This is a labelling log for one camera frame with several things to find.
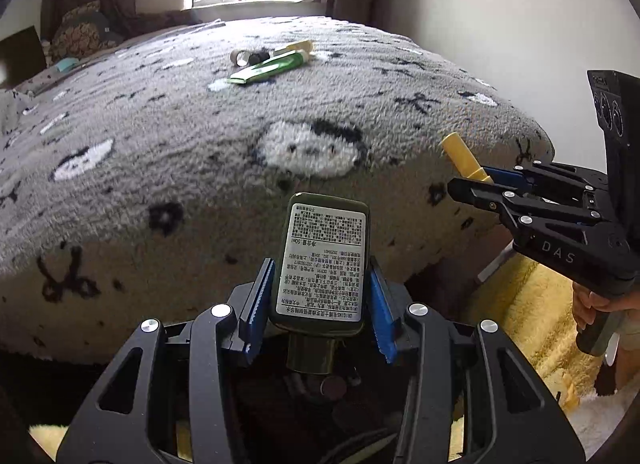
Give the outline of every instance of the gray fuzzy blanket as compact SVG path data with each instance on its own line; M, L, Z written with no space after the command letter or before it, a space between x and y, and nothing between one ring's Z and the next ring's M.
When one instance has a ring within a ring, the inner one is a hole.
M223 81L231 50L302 38L308 64ZM56 360L105 361L145 318L224 301L277 255L294 192L366 202L372 254L404 281L496 223L447 197L446 134L486 165L553 157L488 83L329 18L174 30L53 85L2 106L0 345Z

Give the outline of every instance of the windowsill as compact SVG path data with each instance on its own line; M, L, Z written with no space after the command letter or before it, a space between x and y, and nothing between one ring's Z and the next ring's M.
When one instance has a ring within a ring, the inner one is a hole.
M229 2L216 2L214 4L203 4L202 6L197 4L193 6L193 9L210 8L213 6L225 6L229 4L300 4L303 2L313 2L314 0L237 0Z
M307 17L324 15L325 6L313 0L299 2L260 0L222 2L209 6L194 6L193 11L203 22L258 19L263 17Z

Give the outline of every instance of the green tube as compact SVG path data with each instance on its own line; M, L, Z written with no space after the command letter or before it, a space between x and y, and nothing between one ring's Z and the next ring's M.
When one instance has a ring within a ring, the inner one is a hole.
M266 80L270 76L306 64L308 60L309 54L306 51L288 51L287 53L265 60L261 64L239 70L229 76L227 81L238 85L261 82L261 80Z

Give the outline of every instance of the blue gripper pad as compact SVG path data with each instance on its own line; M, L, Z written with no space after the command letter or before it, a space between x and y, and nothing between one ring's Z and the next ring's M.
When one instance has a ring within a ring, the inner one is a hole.
M391 364L396 360L398 348L395 342L394 319L386 303L382 285L378 281L375 271L370 272L371 294L369 300L369 313L373 325L373 332L376 335L378 349L386 358L386 362Z
M258 285L257 295L255 297L254 307L249 314L249 321L247 322L248 336L246 337L244 350L242 351L249 365L254 361L254 358L258 355L260 347L262 346L262 336L267 325L269 313L271 284L273 283L273 275L275 272L276 264L271 260L261 281L255 282L255 284Z
M488 176L494 180L495 184L511 186L516 189L530 191L531 185L521 173L511 170L500 170L499 168L482 167Z

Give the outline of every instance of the pillow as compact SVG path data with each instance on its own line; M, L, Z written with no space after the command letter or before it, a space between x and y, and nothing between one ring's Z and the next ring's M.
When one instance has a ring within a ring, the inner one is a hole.
M76 18L78 15L81 15L83 13L93 13L95 11L100 11L99 0L94 0L93 2L83 4L82 6L78 6L77 8L73 8L71 11L66 12L65 16L62 17L62 22L60 22L60 24L64 24L65 22Z
M102 13L88 6L71 10L63 17L63 23L51 41L53 63L68 56L85 58L97 51L114 48L124 40L111 31L109 21Z

